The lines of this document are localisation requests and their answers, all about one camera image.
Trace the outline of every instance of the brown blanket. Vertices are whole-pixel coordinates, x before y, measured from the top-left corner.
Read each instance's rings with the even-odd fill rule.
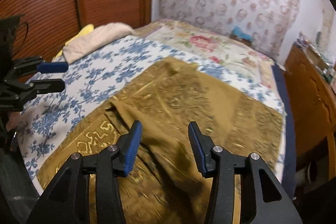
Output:
[[[132,80],[85,117],[46,160],[37,175],[42,187],[71,153],[98,153],[127,133],[135,119],[143,125],[142,142],[130,176],[119,179],[127,223],[203,222],[212,181],[197,171],[187,133],[190,121],[216,145],[244,156],[257,152],[273,169],[281,115],[196,68],[167,57]],[[93,212],[94,177],[90,185]],[[239,192],[237,183],[235,223]]]

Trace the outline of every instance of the blue clamp handle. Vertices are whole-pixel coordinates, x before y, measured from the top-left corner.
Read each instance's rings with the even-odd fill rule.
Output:
[[[135,120],[128,134],[121,135],[115,144],[120,148],[118,158],[113,160],[114,174],[117,177],[127,177],[132,171],[142,136],[142,124]]]
[[[67,72],[69,64],[67,62],[42,62],[36,66],[36,70],[40,73],[61,73]]]
[[[188,136],[198,172],[200,172],[204,178],[213,177],[216,162],[211,156],[211,149],[215,146],[212,139],[201,133],[196,122],[189,123]]]

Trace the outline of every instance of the wooden dresser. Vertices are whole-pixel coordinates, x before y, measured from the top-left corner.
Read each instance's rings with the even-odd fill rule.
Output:
[[[329,179],[336,176],[336,96],[305,53],[296,45],[285,63],[286,85],[295,122],[297,156],[327,143]]]

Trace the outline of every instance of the mattress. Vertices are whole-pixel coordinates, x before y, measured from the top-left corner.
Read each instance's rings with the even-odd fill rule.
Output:
[[[152,22],[139,28],[136,35],[211,59],[270,88],[278,95],[272,70],[274,61],[244,43],[170,19]]]
[[[41,95],[28,102],[17,128],[26,169],[40,194],[43,190],[36,178],[39,168],[76,124],[153,63],[167,56],[197,63],[199,71],[220,79],[283,115],[281,145],[274,171],[279,181],[282,180],[286,120],[283,103],[272,90],[212,60],[129,35],[71,64],[66,73],[37,73],[31,78],[62,78],[66,83],[62,93]]]

